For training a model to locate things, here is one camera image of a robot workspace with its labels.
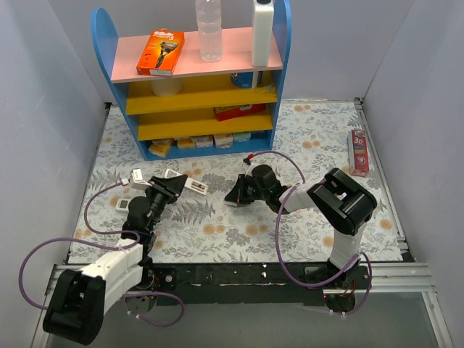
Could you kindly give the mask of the blue white tin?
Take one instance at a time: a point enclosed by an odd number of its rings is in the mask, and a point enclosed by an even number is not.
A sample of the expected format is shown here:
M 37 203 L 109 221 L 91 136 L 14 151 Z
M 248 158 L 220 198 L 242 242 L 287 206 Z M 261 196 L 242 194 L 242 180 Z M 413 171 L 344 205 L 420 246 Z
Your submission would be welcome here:
M 234 72 L 230 74 L 230 79 L 235 87 L 242 89 L 253 89 L 261 84 L 262 71 Z

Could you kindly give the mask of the white battery cover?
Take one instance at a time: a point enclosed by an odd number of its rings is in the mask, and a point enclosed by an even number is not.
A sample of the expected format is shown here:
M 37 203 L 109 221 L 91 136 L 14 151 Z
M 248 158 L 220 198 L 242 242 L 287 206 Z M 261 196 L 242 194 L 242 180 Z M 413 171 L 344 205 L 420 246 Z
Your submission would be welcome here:
M 226 201 L 226 200 L 224 200 L 224 204 L 228 205 L 230 207 L 240 207 L 241 206 L 241 204 L 239 202 L 230 202 L 230 201 Z

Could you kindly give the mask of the white plastic bottle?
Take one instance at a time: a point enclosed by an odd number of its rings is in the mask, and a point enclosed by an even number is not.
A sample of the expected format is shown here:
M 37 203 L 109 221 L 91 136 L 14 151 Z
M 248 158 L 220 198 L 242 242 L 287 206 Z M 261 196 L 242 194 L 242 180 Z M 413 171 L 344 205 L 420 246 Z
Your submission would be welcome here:
M 274 6 L 271 0 L 253 1 L 252 66 L 265 67 L 270 56 Z

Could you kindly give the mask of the teal white small box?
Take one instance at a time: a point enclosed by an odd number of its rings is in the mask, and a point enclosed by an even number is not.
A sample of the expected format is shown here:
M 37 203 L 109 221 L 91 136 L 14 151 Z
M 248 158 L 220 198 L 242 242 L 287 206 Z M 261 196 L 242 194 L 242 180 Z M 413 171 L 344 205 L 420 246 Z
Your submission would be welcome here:
M 233 133 L 233 141 L 234 142 L 246 142 L 251 138 L 250 132 L 240 132 L 240 133 Z

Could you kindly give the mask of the yellow box bottom shelf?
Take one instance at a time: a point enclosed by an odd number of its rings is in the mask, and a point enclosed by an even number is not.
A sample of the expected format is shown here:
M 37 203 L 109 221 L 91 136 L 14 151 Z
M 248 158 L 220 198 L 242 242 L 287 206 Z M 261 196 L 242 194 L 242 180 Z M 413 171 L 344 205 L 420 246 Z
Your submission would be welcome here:
M 166 158 L 174 144 L 173 138 L 155 139 L 149 145 L 148 151 L 155 156 Z

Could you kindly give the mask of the clear plastic bottle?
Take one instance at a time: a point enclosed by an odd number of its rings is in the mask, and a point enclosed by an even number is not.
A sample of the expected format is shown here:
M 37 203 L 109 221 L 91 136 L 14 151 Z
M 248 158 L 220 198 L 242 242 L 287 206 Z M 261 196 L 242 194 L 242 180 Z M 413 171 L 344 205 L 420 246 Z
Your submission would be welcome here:
M 195 10 L 201 58 L 217 62 L 223 57 L 221 2 L 196 0 Z

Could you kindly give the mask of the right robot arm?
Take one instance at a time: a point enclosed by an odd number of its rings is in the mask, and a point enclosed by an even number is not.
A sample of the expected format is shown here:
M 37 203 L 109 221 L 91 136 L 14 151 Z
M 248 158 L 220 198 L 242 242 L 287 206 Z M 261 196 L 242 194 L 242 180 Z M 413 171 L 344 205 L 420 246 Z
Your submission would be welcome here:
M 309 289 L 330 283 L 341 289 L 354 280 L 353 269 L 359 262 L 362 234 L 377 207 L 374 195 L 336 167 L 314 185 L 301 183 L 285 186 L 277 179 L 271 166 L 252 165 L 245 174 L 238 176 L 224 203 L 241 207 L 257 200 L 264 201 L 277 214 L 276 253 L 282 270 L 291 281 Z M 285 266 L 279 232 L 283 215 L 312 207 L 318 208 L 334 228 L 334 237 L 328 265 L 324 269 L 328 277 L 316 283 L 304 283 L 293 277 Z

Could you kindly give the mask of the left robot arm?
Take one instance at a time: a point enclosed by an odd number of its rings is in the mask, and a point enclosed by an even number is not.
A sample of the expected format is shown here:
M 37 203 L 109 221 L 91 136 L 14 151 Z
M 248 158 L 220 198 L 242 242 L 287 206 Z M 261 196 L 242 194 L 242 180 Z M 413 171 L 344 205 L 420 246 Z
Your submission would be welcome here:
M 140 297 L 177 296 L 167 292 L 165 274 L 155 269 L 149 256 L 156 235 L 154 228 L 167 205 L 181 195 L 187 175 L 151 177 L 145 181 L 140 170 L 132 170 L 122 185 L 144 192 L 126 203 L 127 218 L 116 246 L 80 270 L 65 270 L 58 277 L 43 330 L 49 334 L 89 345 L 98 335 L 104 315 L 131 290 Z

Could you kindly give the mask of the red flat box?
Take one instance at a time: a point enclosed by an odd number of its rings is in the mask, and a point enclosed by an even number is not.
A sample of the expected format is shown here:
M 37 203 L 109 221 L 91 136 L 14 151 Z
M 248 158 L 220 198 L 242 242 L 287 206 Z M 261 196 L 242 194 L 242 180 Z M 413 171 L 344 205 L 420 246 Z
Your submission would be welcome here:
M 252 115 L 266 109 L 266 104 L 243 104 L 228 107 L 215 107 L 213 112 L 218 121 L 226 121 L 237 117 Z

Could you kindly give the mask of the blue shelf unit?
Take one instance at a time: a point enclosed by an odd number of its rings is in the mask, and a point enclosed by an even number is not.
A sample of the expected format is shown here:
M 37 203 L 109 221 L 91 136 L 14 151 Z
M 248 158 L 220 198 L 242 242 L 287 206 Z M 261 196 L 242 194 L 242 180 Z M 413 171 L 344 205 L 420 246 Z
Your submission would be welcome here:
M 262 71 L 262 84 L 253 89 L 235 87 L 231 73 L 256 70 L 251 64 L 251 28 L 223 31 L 223 58 L 205 62 L 199 56 L 199 36 L 185 34 L 174 77 L 183 79 L 183 90 L 169 97 L 152 93 L 152 76 L 138 75 L 136 63 L 148 36 L 121 37 L 108 11 L 95 8 L 91 15 L 94 51 L 102 74 L 116 105 L 128 124 L 135 143 L 146 161 L 158 160 L 148 151 L 152 140 L 188 136 L 250 132 L 246 142 L 230 149 L 215 146 L 195 149 L 171 149 L 168 159 L 217 154 L 259 152 L 273 146 L 278 110 L 291 48 L 291 6 L 289 1 L 274 1 L 273 39 L 268 66 Z M 243 104 L 266 104 L 264 111 L 218 121 L 213 109 Z

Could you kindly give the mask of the small white timer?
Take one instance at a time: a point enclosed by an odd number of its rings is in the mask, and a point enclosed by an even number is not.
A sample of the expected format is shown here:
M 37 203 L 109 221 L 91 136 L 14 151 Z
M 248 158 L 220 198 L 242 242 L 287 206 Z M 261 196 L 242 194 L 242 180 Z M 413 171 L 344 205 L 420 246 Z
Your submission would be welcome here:
M 118 212 L 128 212 L 129 199 L 118 199 L 115 209 Z

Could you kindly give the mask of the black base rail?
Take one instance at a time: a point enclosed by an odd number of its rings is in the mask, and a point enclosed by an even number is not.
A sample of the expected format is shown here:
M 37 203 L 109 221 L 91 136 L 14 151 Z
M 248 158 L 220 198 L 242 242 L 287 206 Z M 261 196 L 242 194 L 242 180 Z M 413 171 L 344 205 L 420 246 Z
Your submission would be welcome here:
M 357 291 L 368 288 L 368 270 L 357 266 L 316 289 L 291 281 L 277 262 L 151 264 L 150 290 L 169 292 L 187 305 L 303 304 L 335 312 L 355 308 Z

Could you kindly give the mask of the white remote control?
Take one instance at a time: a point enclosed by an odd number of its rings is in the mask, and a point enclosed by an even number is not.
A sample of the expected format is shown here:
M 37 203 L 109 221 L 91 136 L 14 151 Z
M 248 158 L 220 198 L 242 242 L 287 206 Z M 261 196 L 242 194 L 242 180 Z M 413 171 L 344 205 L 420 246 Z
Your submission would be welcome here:
M 180 173 L 174 171 L 174 170 L 171 170 L 171 169 L 166 169 L 165 173 L 164 173 L 164 178 L 174 178 L 174 177 L 178 177 L 178 176 L 181 176 Z M 186 179 L 186 182 L 184 184 L 184 187 L 190 191 L 193 191 L 197 194 L 201 194 L 203 196 L 206 196 L 207 195 L 207 190 L 208 190 L 208 186 L 200 181 L 196 181 L 190 177 L 188 177 Z

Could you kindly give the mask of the yellow white small box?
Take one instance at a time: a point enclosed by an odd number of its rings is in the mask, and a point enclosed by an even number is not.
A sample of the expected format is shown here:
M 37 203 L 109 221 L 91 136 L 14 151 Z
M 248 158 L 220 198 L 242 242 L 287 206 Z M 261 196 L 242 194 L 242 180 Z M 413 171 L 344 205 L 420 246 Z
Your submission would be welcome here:
M 177 147 L 179 149 L 195 149 L 196 144 L 191 138 L 180 138 L 177 140 Z

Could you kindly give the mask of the white roll on shelf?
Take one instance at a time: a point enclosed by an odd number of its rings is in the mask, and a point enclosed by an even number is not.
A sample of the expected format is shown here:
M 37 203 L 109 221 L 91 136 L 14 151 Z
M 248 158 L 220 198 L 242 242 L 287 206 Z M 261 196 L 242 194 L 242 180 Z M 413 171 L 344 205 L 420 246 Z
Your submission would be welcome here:
M 152 93 L 158 97 L 169 97 L 179 94 L 184 87 L 182 78 L 151 80 Z

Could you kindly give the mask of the floral table mat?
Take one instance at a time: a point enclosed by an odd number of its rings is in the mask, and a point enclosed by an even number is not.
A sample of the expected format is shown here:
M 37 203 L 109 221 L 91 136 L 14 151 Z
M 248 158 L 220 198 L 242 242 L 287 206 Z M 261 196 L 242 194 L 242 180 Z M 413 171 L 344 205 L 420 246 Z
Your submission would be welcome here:
M 316 183 L 334 167 L 348 171 L 347 136 L 360 127 L 352 103 L 286 101 L 279 111 L 273 153 L 257 161 L 272 166 L 285 185 Z M 117 242 L 125 216 L 116 203 L 138 196 L 138 191 L 116 183 L 133 168 L 140 168 L 145 178 L 161 176 L 169 168 L 208 186 L 206 196 L 185 190 L 165 209 L 155 229 L 155 262 L 275 262 L 275 214 L 264 202 L 235 208 L 223 201 L 245 169 L 243 158 L 226 154 L 146 162 L 121 111 L 112 107 L 84 201 L 88 217 L 78 221 L 68 262 L 93 262 L 105 246 Z M 333 228 L 316 209 L 281 220 L 279 244 L 285 261 L 325 261 L 333 243 Z

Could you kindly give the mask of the orange razor box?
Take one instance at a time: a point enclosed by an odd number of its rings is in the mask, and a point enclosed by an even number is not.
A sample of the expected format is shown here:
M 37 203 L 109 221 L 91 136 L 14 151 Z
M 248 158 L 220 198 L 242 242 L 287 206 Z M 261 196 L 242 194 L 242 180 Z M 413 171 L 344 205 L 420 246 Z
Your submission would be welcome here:
M 137 73 L 150 76 L 172 76 L 184 42 L 184 32 L 154 30 L 136 65 Z

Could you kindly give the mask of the red toothpaste box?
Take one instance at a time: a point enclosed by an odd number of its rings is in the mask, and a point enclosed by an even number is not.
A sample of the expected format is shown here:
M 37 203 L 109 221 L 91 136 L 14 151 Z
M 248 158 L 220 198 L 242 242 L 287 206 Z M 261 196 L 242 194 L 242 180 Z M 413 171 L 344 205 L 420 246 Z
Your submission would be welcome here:
M 366 177 L 370 171 L 365 131 L 353 129 L 348 133 L 349 174 Z

